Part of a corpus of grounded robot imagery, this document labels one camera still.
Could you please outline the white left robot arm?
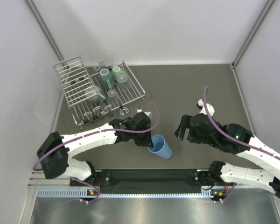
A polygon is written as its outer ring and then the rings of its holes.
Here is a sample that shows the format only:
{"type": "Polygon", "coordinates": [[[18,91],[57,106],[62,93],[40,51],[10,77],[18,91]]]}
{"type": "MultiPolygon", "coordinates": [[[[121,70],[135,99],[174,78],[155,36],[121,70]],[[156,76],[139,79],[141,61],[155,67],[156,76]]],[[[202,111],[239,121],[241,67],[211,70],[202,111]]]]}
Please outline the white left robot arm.
{"type": "Polygon", "coordinates": [[[85,185],[96,181],[96,170],[90,161],[74,156],[104,145],[133,140],[139,147],[152,146],[151,112],[138,110],[133,117],[114,119],[101,127],[76,134],[51,133],[37,151],[38,164],[46,179],[74,177],[85,185]]]}

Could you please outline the blue plastic cup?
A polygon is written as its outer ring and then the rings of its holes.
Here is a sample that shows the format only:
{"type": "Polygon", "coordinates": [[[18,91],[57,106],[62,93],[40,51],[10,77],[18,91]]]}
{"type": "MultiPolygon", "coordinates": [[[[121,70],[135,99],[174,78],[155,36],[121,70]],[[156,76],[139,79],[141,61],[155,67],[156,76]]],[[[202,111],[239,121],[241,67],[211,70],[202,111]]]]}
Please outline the blue plastic cup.
{"type": "Polygon", "coordinates": [[[172,149],[162,135],[152,136],[152,143],[153,146],[148,147],[151,153],[163,159],[169,159],[172,156],[172,149]]]}

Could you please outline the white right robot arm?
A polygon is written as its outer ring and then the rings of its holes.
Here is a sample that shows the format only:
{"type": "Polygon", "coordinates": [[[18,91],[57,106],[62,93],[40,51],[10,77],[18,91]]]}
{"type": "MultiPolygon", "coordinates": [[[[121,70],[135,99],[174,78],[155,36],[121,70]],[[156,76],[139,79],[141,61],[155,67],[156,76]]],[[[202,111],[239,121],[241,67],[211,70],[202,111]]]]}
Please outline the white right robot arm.
{"type": "Polygon", "coordinates": [[[178,140],[206,144],[256,164],[243,168],[214,161],[208,172],[197,174],[196,182],[210,185],[236,183],[266,190],[280,199],[280,154],[264,144],[252,132],[238,124],[212,124],[205,114],[183,115],[175,131],[178,140]]]}

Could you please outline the blue-grey ceramic mug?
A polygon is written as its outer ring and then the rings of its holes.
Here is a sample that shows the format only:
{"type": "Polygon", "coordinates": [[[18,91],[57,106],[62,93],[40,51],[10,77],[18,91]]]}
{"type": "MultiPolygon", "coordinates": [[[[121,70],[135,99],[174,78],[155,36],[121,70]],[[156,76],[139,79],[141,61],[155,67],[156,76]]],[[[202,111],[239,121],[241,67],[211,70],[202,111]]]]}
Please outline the blue-grey ceramic mug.
{"type": "Polygon", "coordinates": [[[114,81],[113,75],[106,68],[100,70],[99,79],[100,79],[102,87],[105,90],[110,90],[115,86],[115,81],[114,81]]]}

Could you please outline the clear wine glass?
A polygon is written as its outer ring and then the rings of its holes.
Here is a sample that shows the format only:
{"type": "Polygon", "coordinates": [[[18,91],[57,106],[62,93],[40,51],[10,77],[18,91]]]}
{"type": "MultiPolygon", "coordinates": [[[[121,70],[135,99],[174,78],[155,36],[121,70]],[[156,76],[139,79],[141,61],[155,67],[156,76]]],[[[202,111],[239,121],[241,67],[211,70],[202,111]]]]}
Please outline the clear wine glass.
{"type": "Polygon", "coordinates": [[[118,93],[116,92],[115,89],[110,89],[107,92],[107,97],[108,97],[108,102],[110,104],[116,104],[116,103],[119,102],[119,95],[118,95],[118,93]]]}

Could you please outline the clear glass tumbler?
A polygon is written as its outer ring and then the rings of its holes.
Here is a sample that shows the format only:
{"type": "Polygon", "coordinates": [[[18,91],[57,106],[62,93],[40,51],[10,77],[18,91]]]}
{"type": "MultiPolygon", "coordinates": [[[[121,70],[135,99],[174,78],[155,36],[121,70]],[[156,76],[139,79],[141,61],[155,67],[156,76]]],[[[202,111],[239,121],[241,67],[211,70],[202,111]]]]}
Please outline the clear glass tumbler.
{"type": "Polygon", "coordinates": [[[129,91],[132,88],[131,81],[126,73],[121,73],[117,76],[117,86],[123,92],[129,91]]]}

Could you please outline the green teal mug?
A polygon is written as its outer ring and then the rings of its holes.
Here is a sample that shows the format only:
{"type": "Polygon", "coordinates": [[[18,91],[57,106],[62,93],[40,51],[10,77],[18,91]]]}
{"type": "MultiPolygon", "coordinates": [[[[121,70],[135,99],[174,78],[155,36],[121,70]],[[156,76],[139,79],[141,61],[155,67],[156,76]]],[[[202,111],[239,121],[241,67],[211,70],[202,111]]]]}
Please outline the green teal mug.
{"type": "Polygon", "coordinates": [[[118,76],[122,73],[121,67],[114,66],[112,68],[112,75],[115,81],[117,81],[118,76]]]}

